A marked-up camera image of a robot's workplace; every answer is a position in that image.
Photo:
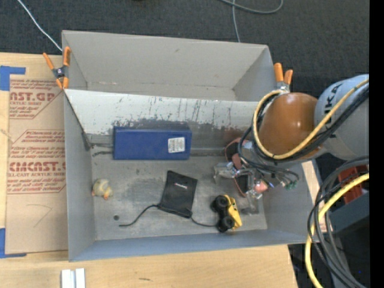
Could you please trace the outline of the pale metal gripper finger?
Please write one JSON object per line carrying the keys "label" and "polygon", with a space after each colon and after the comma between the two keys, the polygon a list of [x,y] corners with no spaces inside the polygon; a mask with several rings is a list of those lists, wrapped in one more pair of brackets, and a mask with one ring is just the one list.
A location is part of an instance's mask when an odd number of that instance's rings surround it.
{"label": "pale metal gripper finger", "polygon": [[247,199],[249,204],[249,213],[257,214],[259,212],[259,200],[262,194],[257,192],[255,188],[247,191]]}
{"label": "pale metal gripper finger", "polygon": [[233,163],[218,163],[216,166],[214,166],[214,179],[232,179],[236,176],[237,171],[238,170]]}

